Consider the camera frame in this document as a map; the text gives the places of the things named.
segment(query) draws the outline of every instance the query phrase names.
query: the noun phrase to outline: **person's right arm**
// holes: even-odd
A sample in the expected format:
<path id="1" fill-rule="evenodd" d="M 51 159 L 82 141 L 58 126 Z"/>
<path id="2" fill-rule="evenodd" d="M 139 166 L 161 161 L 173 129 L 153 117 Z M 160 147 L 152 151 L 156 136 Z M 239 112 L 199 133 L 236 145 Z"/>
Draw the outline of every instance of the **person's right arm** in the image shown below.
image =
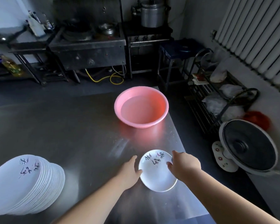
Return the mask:
<path id="1" fill-rule="evenodd" d="M 185 183 L 217 224 L 280 224 L 280 221 L 256 207 L 201 170 L 200 162 L 187 153 L 172 151 L 172 174 Z"/>

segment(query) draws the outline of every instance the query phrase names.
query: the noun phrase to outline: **dark floor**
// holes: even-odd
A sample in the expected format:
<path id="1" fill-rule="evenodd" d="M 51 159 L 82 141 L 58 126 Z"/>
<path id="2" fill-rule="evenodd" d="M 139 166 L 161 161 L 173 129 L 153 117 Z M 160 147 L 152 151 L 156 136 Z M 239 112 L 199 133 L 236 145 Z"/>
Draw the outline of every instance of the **dark floor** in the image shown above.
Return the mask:
<path id="1" fill-rule="evenodd" d="M 113 85 L 108 79 L 100 83 L 93 83 L 89 79 L 80 77 L 81 84 L 74 81 L 52 82 L 42 87 L 34 81 L 0 82 L 0 106 L 18 103 L 35 102 L 42 100 L 59 100 L 68 97 L 77 97 L 91 94 L 123 91 L 133 86 L 157 86 L 156 75 L 153 73 L 137 74 L 133 80 L 127 79 L 121 85 Z M 246 175 L 240 169 L 236 173 L 223 171 L 214 160 L 211 144 L 200 130 L 198 122 L 184 100 L 187 95 L 186 85 L 170 87 L 165 94 L 169 101 L 169 112 L 175 124 L 176 130 L 187 153 L 197 157 L 202 169 L 217 179 L 219 182 L 254 203 L 261 209 L 271 214 L 268 206 Z M 211 224 L 214 223 L 210 215 L 204 215 L 174 223 L 187 224 Z"/>

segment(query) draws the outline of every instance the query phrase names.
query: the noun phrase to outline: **aluminum pressure cooker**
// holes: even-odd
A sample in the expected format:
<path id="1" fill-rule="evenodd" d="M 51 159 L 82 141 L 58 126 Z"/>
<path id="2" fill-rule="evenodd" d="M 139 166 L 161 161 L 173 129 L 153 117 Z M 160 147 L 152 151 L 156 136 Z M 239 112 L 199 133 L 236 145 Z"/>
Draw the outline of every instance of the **aluminum pressure cooker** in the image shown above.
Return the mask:
<path id="1" fill-rule="evenodd" d="M 165 22 L 165 4 L 163 0 L 148 0 L 141 3 L 141 25 L 159 27 Z"/>

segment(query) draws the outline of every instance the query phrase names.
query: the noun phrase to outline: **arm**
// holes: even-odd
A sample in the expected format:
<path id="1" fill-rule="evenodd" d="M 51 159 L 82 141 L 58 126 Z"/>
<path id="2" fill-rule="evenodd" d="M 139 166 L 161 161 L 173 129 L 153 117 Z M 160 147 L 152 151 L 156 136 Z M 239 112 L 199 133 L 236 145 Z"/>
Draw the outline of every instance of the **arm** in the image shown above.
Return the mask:
<path id="1" fill-rule="evenodd" d="M 123 164 L 118 174 L 96 192 L 71 208 L 54 224 L 103 224 L 124 190 L 131 188 L 142 170 L 135 172 L 137 156 Z"/>
<path id="2" fill-rule="evenodd" d="M 201 170 L 200 162 L 187 153 L 172 151 L 172 174 L 193 192 L 217 224 L 280 224 L 280 221 L 222 185 Z"/>

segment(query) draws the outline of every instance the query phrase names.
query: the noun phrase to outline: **person's left hand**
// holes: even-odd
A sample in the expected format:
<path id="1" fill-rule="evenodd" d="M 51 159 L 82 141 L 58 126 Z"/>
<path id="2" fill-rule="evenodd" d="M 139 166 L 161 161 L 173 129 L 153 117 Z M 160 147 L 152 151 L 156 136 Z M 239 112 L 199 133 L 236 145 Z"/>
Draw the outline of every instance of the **person's left hand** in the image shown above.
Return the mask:
<path id="1" fill-rule="evenodd" d="M 134 165 L 136 158 L 137 156 L 134 155 L 128 162 L 125 162 L 117 173 L 119 184 L 122 186 L 123 190 L 129 189 L 135 185 L 142 174 L 142 170 L 135 172 Z"/>

